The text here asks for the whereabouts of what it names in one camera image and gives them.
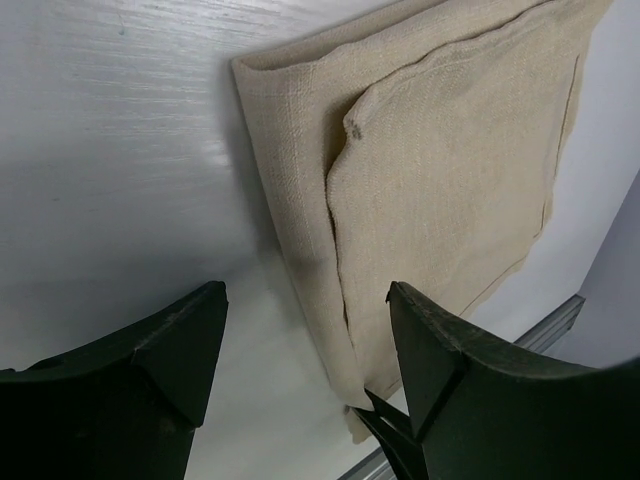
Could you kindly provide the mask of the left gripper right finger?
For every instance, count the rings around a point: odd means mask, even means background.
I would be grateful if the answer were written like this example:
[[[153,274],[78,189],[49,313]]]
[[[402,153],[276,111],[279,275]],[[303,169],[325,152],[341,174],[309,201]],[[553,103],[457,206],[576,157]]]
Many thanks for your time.
[[[639,362],[594,369],[505,341],[405,282],[387,295],[407,408],[358,417],[399,479],[635,479]]]

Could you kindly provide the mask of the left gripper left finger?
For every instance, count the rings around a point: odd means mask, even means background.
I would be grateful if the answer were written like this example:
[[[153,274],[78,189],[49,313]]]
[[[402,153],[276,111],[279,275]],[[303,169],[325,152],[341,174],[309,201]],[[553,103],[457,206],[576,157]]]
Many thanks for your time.
[[[207,282],[96,341],[2,370],[2,478],[183,478],[227,311],[225,284]]]

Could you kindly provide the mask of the beige cloth napkin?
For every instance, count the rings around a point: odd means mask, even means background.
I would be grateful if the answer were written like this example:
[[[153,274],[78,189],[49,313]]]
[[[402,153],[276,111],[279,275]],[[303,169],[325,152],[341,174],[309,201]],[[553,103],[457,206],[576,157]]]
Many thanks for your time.
[[[384,298],[468,318],[553,210],[606,1],[399,1],[232,70],[329,382],[356,417],[401,385]]]

